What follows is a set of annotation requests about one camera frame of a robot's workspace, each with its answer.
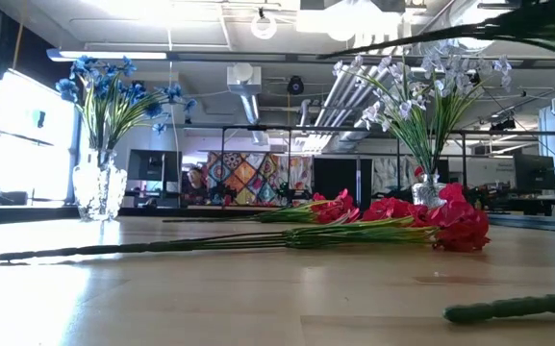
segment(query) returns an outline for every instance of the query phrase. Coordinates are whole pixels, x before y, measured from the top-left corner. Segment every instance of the bright window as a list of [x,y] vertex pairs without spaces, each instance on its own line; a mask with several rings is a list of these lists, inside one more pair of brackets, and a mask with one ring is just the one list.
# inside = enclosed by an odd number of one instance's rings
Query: bright window
[[0,189],[65,200],[75,121],[73,105],[58,93],[7,72],[0,81]]

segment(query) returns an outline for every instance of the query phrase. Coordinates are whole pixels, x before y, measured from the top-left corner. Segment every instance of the colorful quilt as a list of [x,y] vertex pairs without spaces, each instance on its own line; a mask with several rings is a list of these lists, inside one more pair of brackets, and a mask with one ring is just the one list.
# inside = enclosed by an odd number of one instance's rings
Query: colorful quilt
[[[292,157],[290,186],[304,186],[311,191],[311,158]],[[237,205],[283,206],[277,194],[279,185],[288,180],[288,157],[264,153],[210,152],[208,159],[208,189],[223,181],[237,192]]]

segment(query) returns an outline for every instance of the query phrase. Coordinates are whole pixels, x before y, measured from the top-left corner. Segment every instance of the table surface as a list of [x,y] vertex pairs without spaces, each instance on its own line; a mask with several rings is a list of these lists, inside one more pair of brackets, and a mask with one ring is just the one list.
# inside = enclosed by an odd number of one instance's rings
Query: table surface
[[[0,252],[274,231],[121,218],[0,225]],[[454,326],[449,305],[555,293],[555,233],[483,253],[378,245],[0,263],[0,345],[549,345],[555,314]]]

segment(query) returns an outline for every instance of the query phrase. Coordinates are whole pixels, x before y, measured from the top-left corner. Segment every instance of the glass vase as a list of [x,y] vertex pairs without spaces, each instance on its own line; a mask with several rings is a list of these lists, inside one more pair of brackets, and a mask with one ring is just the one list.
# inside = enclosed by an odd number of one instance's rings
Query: glass vase
[[83,221],[110,221],[119,213],[127,172],[114,166],[115,156],[113,150],[93,150],[74,167],[74,195]]
[[446,184],[438,183],[440,176],[437,174],[423,174],[422,178],[422,183],[412,186],[414,204],[429,209],[443,206],[446,201],[440,198],[440,191]]

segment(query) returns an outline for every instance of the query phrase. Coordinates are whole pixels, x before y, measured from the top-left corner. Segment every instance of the computer monitor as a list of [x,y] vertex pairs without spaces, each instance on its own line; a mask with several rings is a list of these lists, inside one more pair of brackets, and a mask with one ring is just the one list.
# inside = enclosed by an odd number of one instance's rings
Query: computer monitor
[[448,165],[448,160],[438,160],[437,168],[438,170],[436,174],[440,176],[438,182],[444,184],[450,183],[450,168]]
[[555,163],[551,157],[515,154],[515,183],[521,191],[555,189]]
[[139,181],[161,181],[164,172],[165,182],[178,182],[182,153],[172,151],[137,150],[130,151],[127,179]]

